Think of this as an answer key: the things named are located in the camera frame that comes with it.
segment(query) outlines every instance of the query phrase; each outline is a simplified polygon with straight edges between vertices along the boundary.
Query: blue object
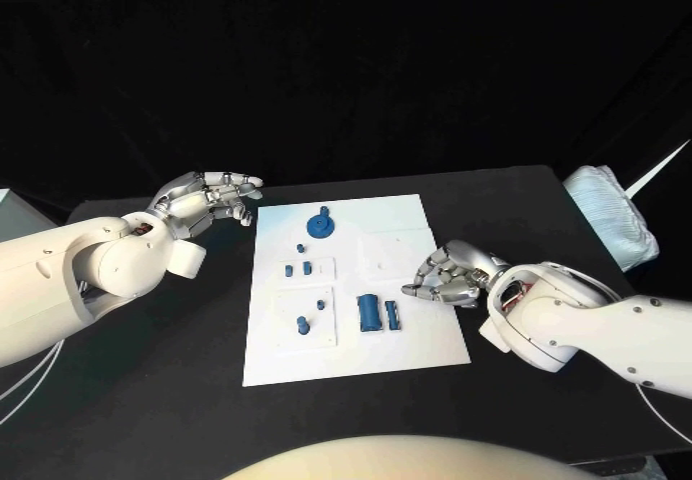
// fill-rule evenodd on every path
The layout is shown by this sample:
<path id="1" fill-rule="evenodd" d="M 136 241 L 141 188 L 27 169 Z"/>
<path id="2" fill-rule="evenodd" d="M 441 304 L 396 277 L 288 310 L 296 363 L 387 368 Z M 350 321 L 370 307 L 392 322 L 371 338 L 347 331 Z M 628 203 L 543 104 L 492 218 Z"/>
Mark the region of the blue object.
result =
<path id="1" fill-rule="evenodd" d="M 357 297 L 357 308 L 360 310 L 360 331 L 376 332 L 381 330 L 379 320 L 377 296 L 371 293 Z"/>
<path id="2" fill-rule="evenodd" d="M 334 221 L 328 216 L 328 208 L 319 207 L 319 214 L 307 221 L 307 233 L 312 238 L 327 238 L 334 231 Z"/>
<path id="3" fill-rule="evenodd" d="M 305 317 L 298 317 L 298 333 L 307 335 L 309 332 L 309 324 L 307 323 Z"/>
<path id="4" fill-rule="evenodd" d="M 384 302 L 386 317 L 389 318 L 389 330 L 400 330 L 399 319 L 396 317 L 396 304 L 393 300 Z"/>

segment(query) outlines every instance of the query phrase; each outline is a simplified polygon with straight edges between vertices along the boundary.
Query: blue disc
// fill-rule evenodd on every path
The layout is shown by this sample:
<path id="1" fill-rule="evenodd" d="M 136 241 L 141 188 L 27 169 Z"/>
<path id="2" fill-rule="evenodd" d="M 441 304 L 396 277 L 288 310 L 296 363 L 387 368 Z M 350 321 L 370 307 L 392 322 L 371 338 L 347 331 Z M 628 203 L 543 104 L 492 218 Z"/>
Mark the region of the blue disc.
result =
<path id="1" fill-rule="evenodd" d="M 327 238 L 334 231 L 334 221 L 328 216 L 327 207 L 319 208 L 319 214 L 307 221 L 307 233 L 312 238 Z"/>

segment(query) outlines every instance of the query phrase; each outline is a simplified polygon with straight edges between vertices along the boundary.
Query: black backdrop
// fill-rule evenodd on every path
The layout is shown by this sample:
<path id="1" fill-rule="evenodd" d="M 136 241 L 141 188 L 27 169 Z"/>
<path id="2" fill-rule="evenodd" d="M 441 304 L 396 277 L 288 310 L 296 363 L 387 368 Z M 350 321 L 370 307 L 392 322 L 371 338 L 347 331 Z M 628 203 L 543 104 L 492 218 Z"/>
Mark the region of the black backdrop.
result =
<path id="1" fill-rule="evenodd" d="M 0 183 L 63 218 L 191 169 L 272 185 L 567 173 L 677 3 L 2 3 Z"/>

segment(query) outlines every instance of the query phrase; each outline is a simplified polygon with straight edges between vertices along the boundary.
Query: robotic hand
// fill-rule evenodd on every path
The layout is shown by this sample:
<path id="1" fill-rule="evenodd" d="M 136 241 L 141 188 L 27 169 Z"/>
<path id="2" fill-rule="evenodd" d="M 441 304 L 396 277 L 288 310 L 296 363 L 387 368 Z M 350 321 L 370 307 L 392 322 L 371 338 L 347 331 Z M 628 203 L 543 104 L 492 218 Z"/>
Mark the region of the robotic hand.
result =
<path id="1" fill-rule="evenodd" d="M 247 226 L 242 197 L 262 180 L 190 172 L 144 212 L 95 218 L 0 243 L 0 367 L 17 362 L 148 293 L 165 271 L 194 278 L 204 249 L 185 241 L 214 219 Z"/>
<path id="2" fill-rule="evenodd" d="M 435 267 L 442 283 L 425 287 Z M 480 289 L 490 316 L 480 334 L 503 352 L 556 372 L 583 350 L 627 381 L 692 398 L 692 304 L 642 295 L 621 300 L 567 267 L 510 267 L 458 240 L 432 253 L 402 292 L 474 307 Z"/>

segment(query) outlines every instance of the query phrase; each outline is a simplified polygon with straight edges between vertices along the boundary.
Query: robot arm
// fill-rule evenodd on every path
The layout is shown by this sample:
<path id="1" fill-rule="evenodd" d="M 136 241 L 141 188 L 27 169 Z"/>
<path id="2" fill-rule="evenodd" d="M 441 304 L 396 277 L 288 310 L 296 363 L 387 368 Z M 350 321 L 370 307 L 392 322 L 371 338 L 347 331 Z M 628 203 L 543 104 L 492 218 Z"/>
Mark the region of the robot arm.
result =
<path id="1" fill-rule="evenodd" d="M 415 285 L 441 251 L 448 259 L 464 259 L 462 272 L 449 279 L 439 268 L 442 285 L 420 295 L 426 287 Z M 402 291 L 458 305 L 442 289 L 454 284 L 485 288 L 490 318 L 480 333 L 503 352 L 511 350 L 536 368 L 556 372 L 583 350 L 627 381 L 692 398 L 692 304 L 645 296 L 619 300 L 595 279 L 557 264 L 508 268 L 498 262 L 467 243 L 449 242 Z"/>
<path id="2" fill-rule="evenodd" d="M 214 218 L 249 225 L 240 197 L 262 181 L 236 173 L 188 173 L 149 207 L 0 244 L 0 366 L 47 348 L 148 293 L 165 270 L 194 278 L 204 249 L 185 241 Z"/>

